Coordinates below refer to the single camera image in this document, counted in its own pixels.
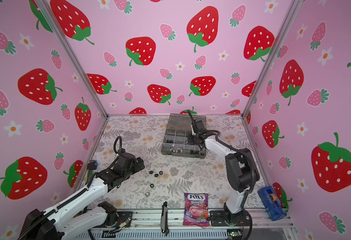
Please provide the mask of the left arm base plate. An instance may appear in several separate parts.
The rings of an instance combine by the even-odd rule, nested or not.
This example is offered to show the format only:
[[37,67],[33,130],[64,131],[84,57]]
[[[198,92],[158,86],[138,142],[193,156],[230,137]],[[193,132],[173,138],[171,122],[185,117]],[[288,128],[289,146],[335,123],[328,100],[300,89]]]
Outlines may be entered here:
[[133,212],[118,211],[112,214],[108,214],[106,221],[96,226],[96,228],[112,228],[115,229],[120,226],[120,224],[125,223],[124,228],[129,228],[132,221]]

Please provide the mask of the silver wing nuts pile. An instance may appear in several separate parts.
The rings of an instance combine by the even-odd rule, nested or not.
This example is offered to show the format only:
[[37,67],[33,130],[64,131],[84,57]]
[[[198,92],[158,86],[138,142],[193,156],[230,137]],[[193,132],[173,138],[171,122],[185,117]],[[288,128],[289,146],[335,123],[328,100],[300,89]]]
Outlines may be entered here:
[[183,148],[170,147],[172,153],[183,153]]

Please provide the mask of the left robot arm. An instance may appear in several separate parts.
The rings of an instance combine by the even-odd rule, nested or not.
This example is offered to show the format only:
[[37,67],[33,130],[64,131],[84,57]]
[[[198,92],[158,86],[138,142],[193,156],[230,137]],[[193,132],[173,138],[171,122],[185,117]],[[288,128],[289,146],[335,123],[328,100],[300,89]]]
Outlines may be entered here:
[[31,211],[23,224],[21,240],[70,240],[112,219],[118,220],[117,209],[108,202],[81,212],[94,200],[120,187],[131,175],[145,168],[144,161],[129,153],[118,154],[106,169],[94,173],[87,185],[46,210]]

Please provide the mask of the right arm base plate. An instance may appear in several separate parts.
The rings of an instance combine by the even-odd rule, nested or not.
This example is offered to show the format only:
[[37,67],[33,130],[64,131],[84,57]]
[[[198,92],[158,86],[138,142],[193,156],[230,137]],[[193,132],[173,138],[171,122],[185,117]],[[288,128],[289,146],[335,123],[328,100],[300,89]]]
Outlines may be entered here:
[[250,227],[252,225],[252,218],[246,210],[236,214],[228,210],[210,211],[207,219],[213,227]]

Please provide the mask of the grey plastic organizer box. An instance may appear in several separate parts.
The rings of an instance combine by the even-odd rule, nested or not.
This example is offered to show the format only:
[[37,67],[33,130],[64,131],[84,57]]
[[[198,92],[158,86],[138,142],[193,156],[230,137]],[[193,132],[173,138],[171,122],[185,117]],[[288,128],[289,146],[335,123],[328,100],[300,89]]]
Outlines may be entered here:
[[[189,134],[191,134],[191,119],[189,115],[170,114],[161,153],[165,156],[171,155],[176,157],[196,158],[190,153],[190,151],[205,151],[206,157],[206,149],[200,150],[198,146],[188,145],[187,137]],[[165,143],[166,139],[174,139],[175,143]],[[170,147],[183,148],[183,153],[172,153]]]

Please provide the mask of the black nuts cluster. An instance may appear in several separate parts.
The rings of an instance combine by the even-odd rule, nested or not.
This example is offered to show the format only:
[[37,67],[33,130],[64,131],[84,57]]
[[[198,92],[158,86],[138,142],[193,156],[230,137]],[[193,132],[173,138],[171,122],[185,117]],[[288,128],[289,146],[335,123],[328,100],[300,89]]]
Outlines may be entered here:
[[158,173],[155,173],[154,171],[149,171],[149,174],[157,178],[158,176],[163,175],[163,171],[159,171]]

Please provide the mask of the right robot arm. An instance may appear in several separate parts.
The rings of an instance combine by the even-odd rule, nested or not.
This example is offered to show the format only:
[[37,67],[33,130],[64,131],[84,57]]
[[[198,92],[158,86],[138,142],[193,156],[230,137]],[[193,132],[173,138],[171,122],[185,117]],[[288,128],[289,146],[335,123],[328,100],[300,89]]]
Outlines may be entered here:
[[224,204],[226,221],[233,224],[244,215],[244,204],[260,179],[251,150],[237,149],[219,139],[220,132],[207,130],[203,122],[191,119],[192,142],[224,158],[226,176],[231,186]]

